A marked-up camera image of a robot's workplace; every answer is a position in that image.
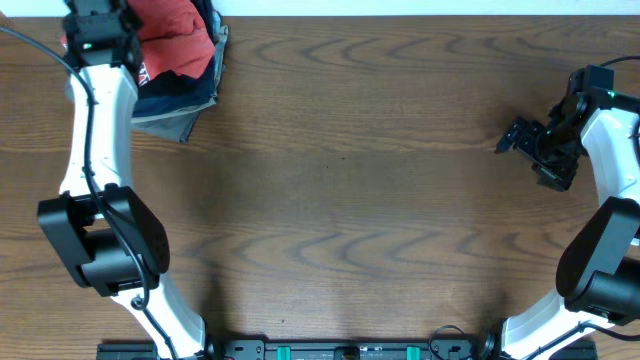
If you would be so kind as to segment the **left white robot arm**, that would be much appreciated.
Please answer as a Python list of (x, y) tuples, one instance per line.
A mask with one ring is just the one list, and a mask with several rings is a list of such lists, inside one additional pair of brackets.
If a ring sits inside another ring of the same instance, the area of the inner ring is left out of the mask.
[(127, 309), (157, 358), (208, 359), (205, 321), (168, 273), (166, 231), (133, 189), (141, 21), (125, 1), (66, 5), (72, 148), (58, 196), (38, 205), (39, 226), (75, 283)]

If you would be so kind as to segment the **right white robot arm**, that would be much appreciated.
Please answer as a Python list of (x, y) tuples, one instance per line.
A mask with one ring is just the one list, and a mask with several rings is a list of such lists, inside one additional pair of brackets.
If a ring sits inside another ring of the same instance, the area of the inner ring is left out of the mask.
[(639, 263), (628, 257), (639, 243), (639, 101), (611, 90), (584, 90), (563, 99), (551, 123), (518, 121), (497, 145), (516, 148), (542, 174), (565, 188), (580, 155), (588, 156), (599, 207), (562, 254), (555, 286), (486, 338), (493, 359), (594, 359), (581, 340), (616, 332), (639, 318)]

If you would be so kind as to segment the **red orange t-shirt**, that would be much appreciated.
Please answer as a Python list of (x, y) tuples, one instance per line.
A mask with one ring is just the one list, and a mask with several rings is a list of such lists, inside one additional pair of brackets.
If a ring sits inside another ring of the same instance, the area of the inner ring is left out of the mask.
[(192, 1), (67, 1), (64, 59), (95, 86), (145, 86), (202, 77), (214, 57), (208, 24)]

